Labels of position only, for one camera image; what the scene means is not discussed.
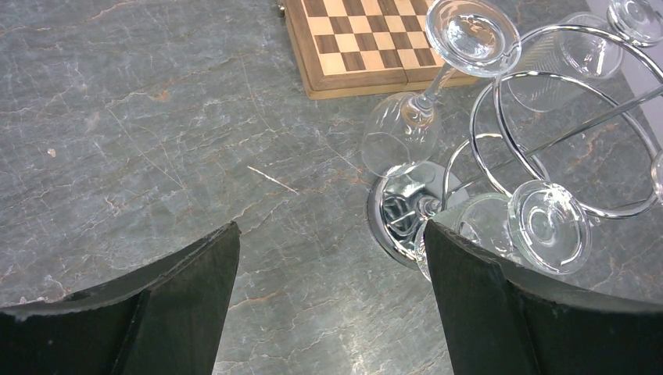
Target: marble countertop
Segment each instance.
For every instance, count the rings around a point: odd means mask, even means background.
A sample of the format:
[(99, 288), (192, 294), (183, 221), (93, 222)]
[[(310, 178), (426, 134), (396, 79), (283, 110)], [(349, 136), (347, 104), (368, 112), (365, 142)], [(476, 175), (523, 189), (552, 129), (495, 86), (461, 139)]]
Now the marble countertop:
[[(494, 2), (521, 31), (586, 10)], [(0, 51), (0, 305), (55, 301), (234, 220), (215, 373), (452, 373), (430, 284), (367, 224), (357, 149), (384, 96), (308, 100), (272, 1), (3, 2)], [(485, 84), (441, 98), (454, 125), (435, 160), (466, 138)], [(528, 141), (557, 128), (538, 129)], [(648, 192), (637, 142), (608, 124), (542, 159), (617, 204)], [(457, 172), (475, 173), (468, 158)], [(595, 221), (586, 267), (564, 280), (663, 302), (661, 216)]]

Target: wine glass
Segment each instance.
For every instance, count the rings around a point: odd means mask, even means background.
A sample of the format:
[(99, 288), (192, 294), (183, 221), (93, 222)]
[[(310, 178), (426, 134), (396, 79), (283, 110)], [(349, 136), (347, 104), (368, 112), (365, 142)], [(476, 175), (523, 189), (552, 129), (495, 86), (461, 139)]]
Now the wine glass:
[[(528, 181), (511, 198), (501, 193), (477, 195), (431, 220), (489, 252), (556, 275), (579, 270), (591, 249), (585, 211), (566, 189), (547, 181)], [(417, 264), (430, 280), (424, 232), (421, 226)]]
[(632, 45), (652, 47), (663, 41), (661, 11), (661, 0), (611, 0), (607, 8), (607, 21)]
[[(560, 24), (579, 24), (607, 30), (606, 20), (588, 12), (567, 16)], [(622, 63), (622, 49), (602, 37), (565, 31), (543, 35), (526, 43), (514, 71), (558, 73), (598, 84), (613, 77)], [(523, 77), (507, 82), (511, 94), (525, 108), (546, 113), (580, 96), (584, 91), (573, 84), (548, 77)]]
[[(611, 31), (636, 47), (651, 47), (663, 40), (663, 2), (610, 0), (607, 19), (589, 12), (573, 13), (560, 24), (578, 24)], [(559, 73), (593, 86), (613, 77), (622, 63), (619, 45), (589, 34), (561, 32), (525, 43), (514, 71)], [(527, 109), (546, 113), (561, 108), (584, 91), (574, 84), (548, 77), (523, 77), (507, 83), (513, 96)]]
[(435, 151), (443, 126), (435, 100), (456, 70), (495, 77), (520, 57), (515, 25), (489, 2), (437, 0), (426, 15), (426, 34), (446, 60), (430, 87), (391, 95), (366, 119), (361, 157), (380, 177), (409, 173)]

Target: wooden chessboard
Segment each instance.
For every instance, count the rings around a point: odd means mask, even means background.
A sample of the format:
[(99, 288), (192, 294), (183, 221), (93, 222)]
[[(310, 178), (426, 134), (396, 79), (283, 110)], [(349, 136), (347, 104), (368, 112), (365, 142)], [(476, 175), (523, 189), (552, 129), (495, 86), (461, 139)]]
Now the wooden chessboard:
[[(425, 89), (444, 61), (425, 18), (433, 0), (285, 0), (285, 22), (311, 99)], [(462, 73), (447, 85), (471, 84)]]

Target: chess square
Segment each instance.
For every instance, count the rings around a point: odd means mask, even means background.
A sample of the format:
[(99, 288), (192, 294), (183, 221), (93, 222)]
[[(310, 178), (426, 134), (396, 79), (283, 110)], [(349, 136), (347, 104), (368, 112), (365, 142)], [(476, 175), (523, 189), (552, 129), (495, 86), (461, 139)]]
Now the chess square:
[(446, 64), (446, 62), (441, 57), (439, 57), (439, 55), (435, 51), (431, 50), (431, 53), (433, 54), (433, 59), (435, 60), (436, 66), (443, 66), (444, 64)]
[(412, 48), (412, 44), (410, 43), (410, 39), (407, 36), (407, 33), (392, 33), (392, 40), (396, 46), (396, 49)]
[(320, 55), (320, 65), (325, 76), (346, 72), (346, 64), (343, 62), (340, 53)]
[(423, 31), (407, 33), (407, 38), (410, 39), (412, 48), (430, 48), (428, 40), (426, 39), (426, 34), (424, 34)]
[(377, 51), (378, 45), (375, 43), (375, 38), (371, 33), (355, 34), (357, 38), (357, 45), (360, 51)]
[(415, 48), (414, 54), (417, 56), (419, 66), (434, 66), (435, 59), (430, 48)]
[(324, 7), (327, 9), (327, 15), (330, 17), (344, 17), (348, 16), (346, 7), (339, 0), (322, 0)]
[(373, 38), (375, 39), (375, 44), (378, 46), (378, 49), (381, 51), (396, 49), (393, 45), (393, 39), (390, 33), (373, 33)]
[(329, 17), (334, 34), (351, 34), (352, 25), (348, 17)]
[(394, 0), (378, 0), (383, 16), (399, 16), (398, 7)]
[(309, 18), (309, 29), (311, 35), (331, 35), (334, 34), (332, 23), (328, 17)]
[(426, 16), (417, 16), (417, 20), (421, 29), (426, 30)]
[(362, 51), (359, 53), (367, 70), (381, 70), (385, 68), (380, 51)]
[(410, 0), (410, 4), (412, 5), (414, 14), (417, 16), (425, 16), (432, 2), (427, 2), (426, 0)]
[(306, 14), (309, 17), (326, 17), (327, 9), (324, 7), (322, 0), (303, 0)]
[(345, 64), (346, 71), (356, 72), (358, 70), (366, 70), (364, 59), (361, 58), (361, 54), (359, 52), (341, 52), (341, 56), (343, 58), (343, 63)]
[(421, 25), (419, 24), (419, 20), (417, 20), (417, 16), (403, 16), (401, 17), (403, 20), (403, 26), (405, 27), (405, 31), (422, 31)]
[(403, 64), (403, 68), (405, 69), (419, 67), (419, 59), (417, 59), (417, 55), (414, 54), (414, 50), (412, 49), (399, 49), (398, 57), (400, 57), (400, 62)]
[(412, 3), (409, 1), (406, 2), (396, 2), (396, 7), (398, 8), (398, 14), (401, 16), (415, 16), (416, 13), (414, 13), (414, 8), (412, 7)]
[(403, 66), (395, 49), (380, 51), (380, 57), (382, 57), (382, 64), (385, 68), (400, 68)]
[(389, 31), (389, 26), (387, 26), (387, 21), (383, 16), (368, 16), (368, 24), (371, 26), (371, 31), (374, 33), (382, 33)]
[(405, 32), (405, 25), (403, 25), (403, 20), (400, 19), (400, 16), (385, 16), (385, 21), (389, 31), (393, 33)]
[(348, 19), (350, 20), (353, 33), (361, 34), (371, 32), (371, 25), (368, 23), (368, 18), (366, 18), (366, 16), (350, 16)]
[(378, 4), (378, 0), (361, 0), (361, 5), (364, 6), (364, 12), (367, 16), (381, 16), (382, 9)]
[(340, 34), (334, 35), (334, 37), (339, 45), (340, 52), (359, 52), (359, 45), (357, 45), (357, 39), (353, 34)]
[(366, 16), (361, 0), (343, 0), (343, 5), (346, 7), (348, 16)]
[(321, 54), (341, 52), (334, 35), (316, 35), (314, 38), (317, 50)]

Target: scratch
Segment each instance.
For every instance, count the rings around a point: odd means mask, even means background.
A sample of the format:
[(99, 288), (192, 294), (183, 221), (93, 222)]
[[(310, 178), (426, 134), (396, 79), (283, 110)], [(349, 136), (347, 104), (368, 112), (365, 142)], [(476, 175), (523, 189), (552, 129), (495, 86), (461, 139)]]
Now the scratch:
[(143, 152), (143, 150), (141, 150), (138, 147), (138, 143), (136, 143), (136, 141), (134, 141), (133, 137), (131, 136), (131, 134), (129, 134), (129, 132), (127, 131), (127, 128), (124, 127), (124, 125), (122, 124), (120, 119), (118, 119), (117, 116), (115, 116), (115, 113), (113, 113), (113, 111), (111, 111), (110, 109), (107, 109), (107, 111), (110, 112), (110, 114), (113, 115), (113, 117), (115, 117), (115, 120), (117, 121), (117, 124), (120, 125), (120, 127), (122, 128), (122, 131), (127, 135), (127, 137), (129, 137), (129, 141), (131, 141), (134, 144), (134, 147), (136, 147), (136, 149), (138, 150), (138, 153), (140, 153), (141, 156), (144, 157), (145, 160), (147, 160), (155, 168), (157, 168), (159, 171), (161, 171), (161, 173), (168, 176), (168, 178), (170, 178), (175, 184), (179, 185), (180, 188), (185, 189), (185, 187), (182, 183), (175, 180), (170, 174), (168, 174), (165, 170), (161, 169), (161, 167), (157, 166), (149, 157), (147, 157), (147, 155)]
[(283, 184), (282, 182), (279, 182), (277, 179), (275, 179), (275, 178), (273, 178), (273, 177), (269, 177), (269, 176), (266, 175), (265, 173), (260, 172), (259, 170), (253, 168), (252, 166), (246, 166), (246, 168), (249, 168), (249, 169), (252, 170), (253, 172), (258, 173), (259, 175), (261, 175), (261, 176), (267, 178), (269, 181), (275, 182), (275, 183), (281, 185), (282, 187), (284, 187), (284, 188), (286, 188), (286, 189), (292, 191), (293, 193), (299, 195), (299, 192), (298, 192), (297, 190), (293, 189), (292, 187), (289, 187), (289, 186), (286, 185), (286, 184)]
[(322, 143), (324, 144), (325, 147), (327, 147), (327, 148), (329, 148), (330, 150), (332, 150), (336, 155), (339, 156), (339, 158), (345, 160), (346, 163), (350, 164), (350, 166), (353, 167), (353, 168), (354, 168), (357, 172), (359, 172), (359, 174), (361, 175), (361, 170), (360, 170), (359, 168), (357, 168), (357, 166), (355, 166), (354, 164), (352, 164), (352, 163), (351, 163), (346, 157), (344, 157), (343, 155), (339, 154), (338, 151), (334, 150), (334, 148), (333, 148), (332, 146), (330, 146), (329, 143), (327, 143), (327, 141), (324, 139), (324, 137), (322, 136), (322, 134), (320, 134), (320, 131), (319, 131), (318, 129), (315, 130), (315, 133), (316, 133), (318, 139), (320, 139), (320, 142), (322, 142)]
[(267, 125), (267, 128), (269, 128), (269, 130), (272, 133), (275, 133), (274, 129), (272, 129), (272, 127), (269, 126), (269, 123), (267, 123), (263, 115), (260, 113), (260, 108), (258, 108), (258, 103), (256, 103), (256, 98), (253, 96), (253, 92), (251, 91), (251, 85), (249, 84), (249, 76), (246, 74), (246, 65), (244, 64), (244, 58), (239, 56), (239, 59), (242, 61), (242, 69), (244, 69), (244, 80), (246, 80), (246, 87), (249, 89), (249, 95), (251, 95), (251, 101), (253, 102), (253, 106), (256, 107), (256, 112), (258, 113), (258, 116), (265, 123), (265, 125)]

